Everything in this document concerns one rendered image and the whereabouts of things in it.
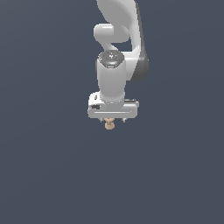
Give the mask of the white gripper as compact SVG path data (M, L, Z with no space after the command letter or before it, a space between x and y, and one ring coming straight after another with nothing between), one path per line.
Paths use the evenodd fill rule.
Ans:
M89 96L87 114L89 118L98 118L101 123L104 118L121 118L122 123L128 118L137 116L139 101L136 99L121 99L117 102L106 102L100 97L99 92Z

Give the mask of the small tan wooden object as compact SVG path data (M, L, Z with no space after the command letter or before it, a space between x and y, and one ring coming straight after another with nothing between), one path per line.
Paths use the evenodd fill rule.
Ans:
M114 118L105 118L105 129L112 130L114 127Z

